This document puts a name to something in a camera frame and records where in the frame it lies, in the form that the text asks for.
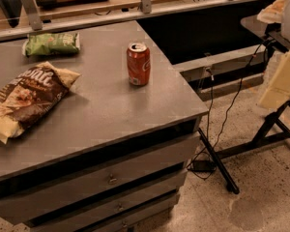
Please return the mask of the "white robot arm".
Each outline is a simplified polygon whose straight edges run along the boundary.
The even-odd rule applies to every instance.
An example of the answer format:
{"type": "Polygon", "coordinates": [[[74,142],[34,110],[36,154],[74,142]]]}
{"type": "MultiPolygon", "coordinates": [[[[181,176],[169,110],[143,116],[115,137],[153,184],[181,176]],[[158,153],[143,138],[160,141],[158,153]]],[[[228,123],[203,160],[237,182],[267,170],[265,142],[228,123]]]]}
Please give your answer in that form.
{"type": "MultiPolygon", "coordinates": [[[[290,43],[290,0],[275,0],[257,16],[260,22],[279,23],[278,41],[290,43]]],[[[290,100],[290,46],[284,53],[275,53],[270,58],[265,81],[259,94],[258,105],[263,108],[277,109],[290,100]]]]}

